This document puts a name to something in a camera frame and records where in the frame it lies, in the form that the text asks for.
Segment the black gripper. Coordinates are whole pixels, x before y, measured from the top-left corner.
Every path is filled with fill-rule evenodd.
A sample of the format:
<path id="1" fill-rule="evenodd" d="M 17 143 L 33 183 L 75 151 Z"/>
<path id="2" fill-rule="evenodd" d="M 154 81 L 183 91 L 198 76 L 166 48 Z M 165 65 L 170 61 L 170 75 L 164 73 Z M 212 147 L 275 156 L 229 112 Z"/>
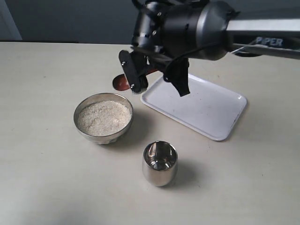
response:
<path id="1" fill-rule="evenodd" d="M 170 58 L 164 55 L 160 38 L 163 19 L 171 7 L 167 0 L 146 0 L 141 3 L 133 0 L 132 4 L 138 10 L 132 36 L 132 52 L 119 52 L 119 61 L 126 80 L 134 94 L 140 94 L 147 89 L 147 62 L 156 70 L 164 70 L 163 79 L 171 83 L 180 97 L 190 93 L 188 86 L 189 61 L 186 58 L 175 60 L 169 65 Z"/>

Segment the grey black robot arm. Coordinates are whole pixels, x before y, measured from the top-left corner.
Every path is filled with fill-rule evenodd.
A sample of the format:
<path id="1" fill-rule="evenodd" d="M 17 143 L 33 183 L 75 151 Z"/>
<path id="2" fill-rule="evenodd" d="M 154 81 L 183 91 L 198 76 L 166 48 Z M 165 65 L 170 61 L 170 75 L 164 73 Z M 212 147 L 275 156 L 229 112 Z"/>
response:
<path id="1" fill-rule="evenodd" d="M 243 13 L 210 0 L 134 0 L 133 5 L 138 17 L 131 51 L 119 53 L 124 73 L 112 82 L 116 90 L 139 94 L 148 87 L 147 76 L 160 71 L 185 96 L 190 58 L 300 57 L 298 8 Z"/>

